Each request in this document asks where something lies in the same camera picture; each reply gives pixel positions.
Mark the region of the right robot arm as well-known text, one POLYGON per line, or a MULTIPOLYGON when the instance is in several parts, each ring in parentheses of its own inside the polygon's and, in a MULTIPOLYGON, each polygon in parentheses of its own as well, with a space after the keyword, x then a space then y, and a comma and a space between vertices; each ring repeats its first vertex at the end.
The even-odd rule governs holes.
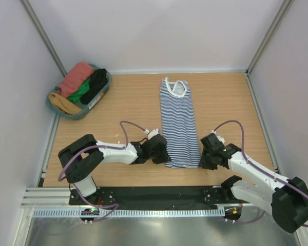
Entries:
POLYGON ((293 233, 308 221, 308 189, 305 182, 289 179, 247 156, 244 151, 214 132, 201 139, 201 167, 216 170, 218 166, 238 172, 251 180, 232 176, 222 183, 221 197, 232 203, 236 199, 249 202, 272 215, 276 224, 293 233))

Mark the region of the pink tank top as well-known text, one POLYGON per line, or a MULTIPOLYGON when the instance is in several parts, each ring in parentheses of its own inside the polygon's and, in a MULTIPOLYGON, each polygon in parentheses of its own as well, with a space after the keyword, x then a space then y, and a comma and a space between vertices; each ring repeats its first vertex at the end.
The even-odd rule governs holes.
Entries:
POLYGON ((75 93, 83 82, 94 72, 94 67, 86 62, 77 63, 57 86, 56 92, 64 98, 75 93))

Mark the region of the tan tank top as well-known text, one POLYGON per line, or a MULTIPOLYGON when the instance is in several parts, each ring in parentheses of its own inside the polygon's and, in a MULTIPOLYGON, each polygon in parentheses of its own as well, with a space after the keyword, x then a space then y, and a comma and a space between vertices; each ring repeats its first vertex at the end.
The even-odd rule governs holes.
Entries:
POLYGON ((75 115, 82 111, 81 108, 57 93, 50 93, 49 101, 56 109, 69 115, 75 115))

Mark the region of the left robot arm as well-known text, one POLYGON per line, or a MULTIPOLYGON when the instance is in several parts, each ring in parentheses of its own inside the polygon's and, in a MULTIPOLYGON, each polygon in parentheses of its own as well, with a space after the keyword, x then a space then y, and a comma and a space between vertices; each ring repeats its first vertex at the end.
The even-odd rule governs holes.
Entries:
POLYGON ((125 145, 107 144, 86 134, 58 153, 63 168, 59 181, 67 179, 80 191, 81 200, 92 205, 97 202, 99 193, 90 174, 98 165, 114 162, 135 165, 148 160, 155 164, 166 163, 171 160, 166 147, 166 139, 158 133, 125 145))

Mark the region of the blue white striped tank top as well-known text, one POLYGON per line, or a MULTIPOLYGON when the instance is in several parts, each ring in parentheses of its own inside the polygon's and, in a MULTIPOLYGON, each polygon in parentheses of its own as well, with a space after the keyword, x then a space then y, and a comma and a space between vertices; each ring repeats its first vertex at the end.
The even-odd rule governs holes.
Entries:
POLYGON ((167 141, 169 168, 196 169, 200 148, 191 90, 185 80, 162 79, 160 86, 162 134, 167 141))

